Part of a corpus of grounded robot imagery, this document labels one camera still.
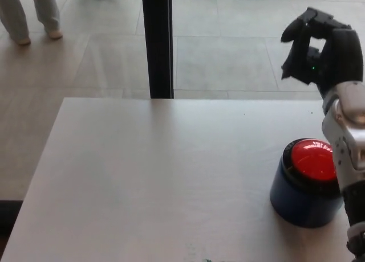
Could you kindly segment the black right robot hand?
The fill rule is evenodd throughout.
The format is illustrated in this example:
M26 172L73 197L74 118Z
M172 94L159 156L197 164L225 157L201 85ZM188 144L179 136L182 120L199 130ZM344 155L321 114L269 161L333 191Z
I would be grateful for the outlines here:
M282 79L315 84L322 97L347 81L363 81L363 54L357 32L333 15L308 7L283 31L292 42L282 65Z

